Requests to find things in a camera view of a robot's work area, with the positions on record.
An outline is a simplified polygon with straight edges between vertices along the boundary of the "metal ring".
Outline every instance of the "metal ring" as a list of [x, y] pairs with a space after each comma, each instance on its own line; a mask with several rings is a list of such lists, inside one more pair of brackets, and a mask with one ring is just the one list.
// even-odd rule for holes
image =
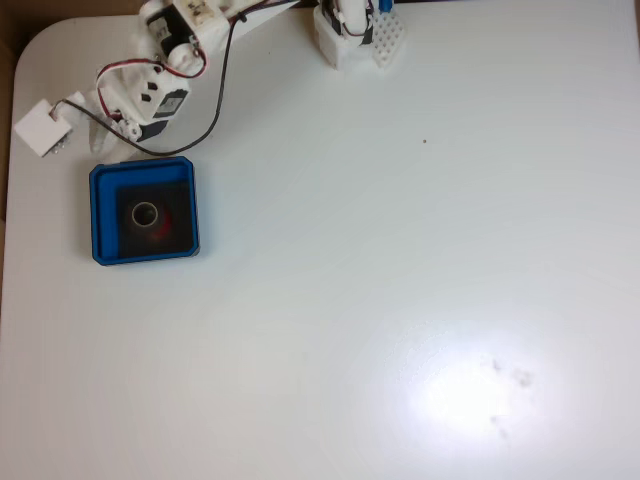
[[133, 224], [140, 228], [149, 228], [158, 221], [158, 209], [153, 203], [140, 202], [131, 210]]

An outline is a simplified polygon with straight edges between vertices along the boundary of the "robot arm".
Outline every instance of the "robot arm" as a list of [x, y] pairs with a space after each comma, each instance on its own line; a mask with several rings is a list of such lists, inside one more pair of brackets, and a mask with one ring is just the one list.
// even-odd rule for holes
[[[375, 58], [371, 0], [320, 1], [314, 11], [315, 26], [318, 44], [329, 63], [336, 69], [344, 69], [355, 58]], [[95, 91], [87, 95], [76, 93], [53, 107], [41, 101], [16, 124], [16, 131], [44, 156], [64, 144], [78, 123], [80, 111], [95, 121], [90, 134], [93, 153], [111, 149], [115, 136], [129, 145], [127, 155], [133, 147], [154, 156], [171, 156], [186, 150], [206, 138], [215, 126], [226, 62], [238, 22], [244, 27], [238, 29], [239, 34], [246, 33], [296, 2], [149, 0], [140, 9], [132, 58], [106, 65], [97, 76]], [[262, 18], [254, 21], [254, 12]], [[225, 49], [225, 55], [218, 107], [205, 134], [171, 152], [154, 152], [138, 145], [161, 134], [178, 115], [191, 91], [190, 80], [202, 75], [209, 66], [208, 59], [221, 49]], [[51, 134], [42, 135], [43, 128]], [[123, 155], [119, 153], [115, 160], [123, 160], [120, 158]]]

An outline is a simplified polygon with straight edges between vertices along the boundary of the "white connector block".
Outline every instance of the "white connector block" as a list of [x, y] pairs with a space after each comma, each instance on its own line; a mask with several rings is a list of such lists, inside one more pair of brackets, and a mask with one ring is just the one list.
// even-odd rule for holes
[[49, 102], [40, 100], [14, 127], [18, 136], [41, 157], [72, 130], [64, 118], [57, 116], [54, 119], [49, 115], [52, 108]]
[[347, 70], [352, 63], [371, 58], [371, 46], [360, 45], [360, 38], [356, 38], [354, 42], [338, 35], [322, 15], [320, 6], [313, 9], [313, 21], [318, 47], [336, 70]]

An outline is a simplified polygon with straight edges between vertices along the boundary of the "smudge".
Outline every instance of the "smudge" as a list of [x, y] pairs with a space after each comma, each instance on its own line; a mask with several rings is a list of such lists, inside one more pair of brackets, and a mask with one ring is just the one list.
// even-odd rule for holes
[[533, 385], [533, 374], [531, 372], [516, 369], [513, 371], [511, 376], [522, 388], [529, 388], [531, 385]]

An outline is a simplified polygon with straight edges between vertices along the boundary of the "table surface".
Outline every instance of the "table surface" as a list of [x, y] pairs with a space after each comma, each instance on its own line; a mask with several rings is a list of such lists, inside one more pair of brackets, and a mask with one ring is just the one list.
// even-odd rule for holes
[[[398, 12], [387, 72], [328, 68], [310, 10], [234, 44], [195, 258], [99, 266], [87, 127], [14, 137], [3, 480], [640, 476], [632, 0]], [[40, 34], [14, 120], [135, 22]], [[205, 128], [214, 65], [154, 146]]]

